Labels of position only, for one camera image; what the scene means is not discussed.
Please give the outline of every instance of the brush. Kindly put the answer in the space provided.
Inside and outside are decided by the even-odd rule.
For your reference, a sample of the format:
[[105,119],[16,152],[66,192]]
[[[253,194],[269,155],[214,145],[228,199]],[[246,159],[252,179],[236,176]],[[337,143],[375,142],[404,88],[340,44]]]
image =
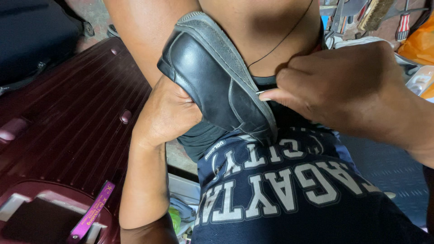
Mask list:
[[372,0],[366,14],[358,24],[359,30],[377,30],[395,0]]

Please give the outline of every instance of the hand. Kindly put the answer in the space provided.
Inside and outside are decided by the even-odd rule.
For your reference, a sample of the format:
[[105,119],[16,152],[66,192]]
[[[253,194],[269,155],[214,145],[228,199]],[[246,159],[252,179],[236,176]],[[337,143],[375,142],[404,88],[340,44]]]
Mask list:
[[200,109],[188,94],[163,76],[134,126],[132,144],[155,148],[186,133],[201,119]]
[[433,105],[405,87],[386,42],[294,57],[276,79],[278,88],[260,94],[261,100],[277,101],[349,135],[406,150],[434,148],[424,135],[434,132]]

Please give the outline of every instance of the green plastic bag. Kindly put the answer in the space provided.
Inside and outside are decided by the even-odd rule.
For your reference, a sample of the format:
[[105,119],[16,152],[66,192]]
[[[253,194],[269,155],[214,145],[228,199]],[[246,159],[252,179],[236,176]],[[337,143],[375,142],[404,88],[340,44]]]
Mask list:
[[181,225],[181,217],[179,216],[179,211],[174,207],[169,207],[169,214],[172,218],[173,229],[175,230],[176,235],[178,235],[179,228]]

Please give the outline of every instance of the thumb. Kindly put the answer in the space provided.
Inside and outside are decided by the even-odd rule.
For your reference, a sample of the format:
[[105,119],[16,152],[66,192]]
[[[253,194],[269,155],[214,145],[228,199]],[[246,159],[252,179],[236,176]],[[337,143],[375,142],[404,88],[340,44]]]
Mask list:
[[273,100],[296,111],[297,113],[303,116],[307,115],[305,111],[306,106],[303,105],[303,102],[299,98],[291,94],[290,92],[280,88],[276,88],[259,94],[259,100],[261,101]]
[[280,88],[259,94],[259,100],[261,101],[273,100],[287,107],[289,107],[295,99],[296,98],[291,93]]

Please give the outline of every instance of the person's right hand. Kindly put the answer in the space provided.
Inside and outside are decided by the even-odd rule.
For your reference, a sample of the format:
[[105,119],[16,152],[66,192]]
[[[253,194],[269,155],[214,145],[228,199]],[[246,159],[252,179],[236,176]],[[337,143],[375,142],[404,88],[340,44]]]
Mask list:
[[434,105],[405,87],[387,42],[294,57],[276,79],[278,88],[261,100],[349,135],[398,145],[417,159],[434,152]]

